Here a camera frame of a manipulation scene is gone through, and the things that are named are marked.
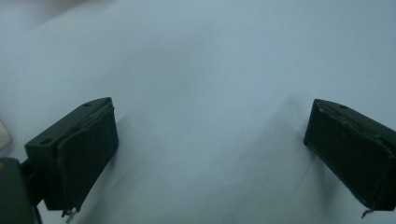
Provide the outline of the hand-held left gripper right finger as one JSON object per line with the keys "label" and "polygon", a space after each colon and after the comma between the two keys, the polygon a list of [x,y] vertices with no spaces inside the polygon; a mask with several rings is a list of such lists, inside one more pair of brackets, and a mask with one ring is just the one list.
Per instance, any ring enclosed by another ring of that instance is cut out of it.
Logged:
{"label": "hand-held left gripper right finger", "polygon": [[368,210],[396,209],[396,131],[348,106],[316,99],[304,144]]}

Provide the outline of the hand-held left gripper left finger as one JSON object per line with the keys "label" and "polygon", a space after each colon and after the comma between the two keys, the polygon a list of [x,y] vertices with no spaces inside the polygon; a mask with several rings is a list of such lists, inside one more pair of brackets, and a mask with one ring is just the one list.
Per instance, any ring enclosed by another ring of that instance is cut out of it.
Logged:
{"label": "hand-held left gripper left finger", "polygon": [[80,105],[25,145],[33,169],[44,178],[51,211],[79,210],[119,145],[109,97]]}

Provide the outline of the pale grey table mat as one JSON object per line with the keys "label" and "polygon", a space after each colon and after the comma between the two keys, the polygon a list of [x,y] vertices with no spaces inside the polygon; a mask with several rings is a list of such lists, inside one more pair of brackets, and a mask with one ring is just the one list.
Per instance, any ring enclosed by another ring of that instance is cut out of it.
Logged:
{"label": "pale grey table mat", "polygon": [[396,0],[0,0],[6,156],[101,97],[117,153],[44,224],[396,224],[304,146],[317,99],[396,130]]}

